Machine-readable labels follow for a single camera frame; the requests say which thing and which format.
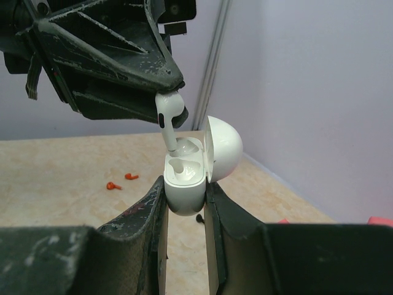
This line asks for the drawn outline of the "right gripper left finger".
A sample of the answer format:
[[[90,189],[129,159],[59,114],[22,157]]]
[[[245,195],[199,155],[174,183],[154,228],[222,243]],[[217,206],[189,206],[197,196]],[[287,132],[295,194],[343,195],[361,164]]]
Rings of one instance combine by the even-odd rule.
[[[99,228],[3,227],[2,294],[164,294],[164,181]]]

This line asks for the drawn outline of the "white earbud charging case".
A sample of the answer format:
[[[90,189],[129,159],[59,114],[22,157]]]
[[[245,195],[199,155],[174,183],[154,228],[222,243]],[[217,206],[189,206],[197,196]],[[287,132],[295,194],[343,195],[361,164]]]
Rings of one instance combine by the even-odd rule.
[[[229,123],[207,118],[203,141],[176,138],[176,148],[165,156],[165,196],[170,210],[179,216],[197,214],[204,206],[206,186],[229,176],[238,166],[243,142]]]

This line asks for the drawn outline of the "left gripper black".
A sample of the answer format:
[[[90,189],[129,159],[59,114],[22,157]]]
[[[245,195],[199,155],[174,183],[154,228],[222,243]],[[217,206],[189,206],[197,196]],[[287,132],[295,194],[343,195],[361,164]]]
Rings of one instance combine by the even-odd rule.
[[[192,20],[196,6],[195,1],[1,1],[1,52],[11,74],[26,74],[35,54],[56,78],[60,98],[90,120],[156,124],[156,94],[185,85],[157,24]]]

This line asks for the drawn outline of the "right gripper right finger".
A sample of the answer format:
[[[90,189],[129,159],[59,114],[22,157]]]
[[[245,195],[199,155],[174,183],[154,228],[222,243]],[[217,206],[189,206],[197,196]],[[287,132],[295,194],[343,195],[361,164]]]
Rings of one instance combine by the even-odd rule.
[[[391,294],[392,228],[264,223],[216,183],[204,226],[211,294]]]

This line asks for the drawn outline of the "white earbud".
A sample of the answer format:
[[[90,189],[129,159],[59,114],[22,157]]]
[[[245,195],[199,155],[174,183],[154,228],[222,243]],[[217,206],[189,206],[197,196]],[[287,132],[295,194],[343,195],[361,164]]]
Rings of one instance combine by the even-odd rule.
[[[173,128],[172,119],[180,116],[185,108],[184,100],[179,92],[157,93],[155,105],[158,114],[158,124],[161,134],[169,152],[177,149],[177,139]]]

